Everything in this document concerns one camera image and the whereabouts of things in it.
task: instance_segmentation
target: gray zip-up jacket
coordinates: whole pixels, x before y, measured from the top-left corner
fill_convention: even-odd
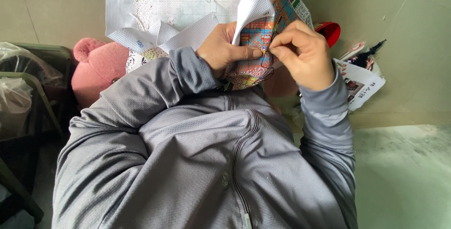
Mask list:
[[[347,90],[300,88],[301,147],[250,89],[220,92],[190,47],[127,74],[70,124],[53,228],[357,228]]]

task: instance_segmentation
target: hand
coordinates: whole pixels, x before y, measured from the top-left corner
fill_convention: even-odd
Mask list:
[[[292,22],[274,37],[269,49],[299,85],[321,91],[335,80],[326,39],[300,20]]]
[[[236,22],[218,24],[205,39],[196,54],[211,68],[215,78],[224,74],[224,69],[239,60],[251,60],[262,56],[258,47],[232,45]]]

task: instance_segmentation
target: jacket sleeve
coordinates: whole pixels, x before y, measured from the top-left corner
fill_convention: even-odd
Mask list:
[[[348,118],[348,91],[339,71],[322,91],[299,88],[305,114],[300,149],[336,197],[348,228],[357,228],[355,158]]]
[[[184,95],[218,86],[192,48],[169,55],[125,75],[71,120],[57,161],[52,228],[98,228],[150,155],[138,129]]]

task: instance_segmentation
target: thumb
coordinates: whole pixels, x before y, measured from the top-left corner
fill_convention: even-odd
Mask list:
[[[230,45],[230,59],[235,62],[239,60],[251,60],[263,55],[258,47]]]
[[[271,48],[270,51],[273,55],[277,56],[289,70],[300,63],[298,56],[288,47],[278,46]]]

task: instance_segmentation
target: person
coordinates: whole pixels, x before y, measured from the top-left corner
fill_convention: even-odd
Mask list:
[[[348,92],[324,37],[295,21],[269,47],[302,93],[297,147],[260,86],[215,89],[262,54],[231,45],[235,28],[134,70],[71,120],[53,228],[357,228]]]

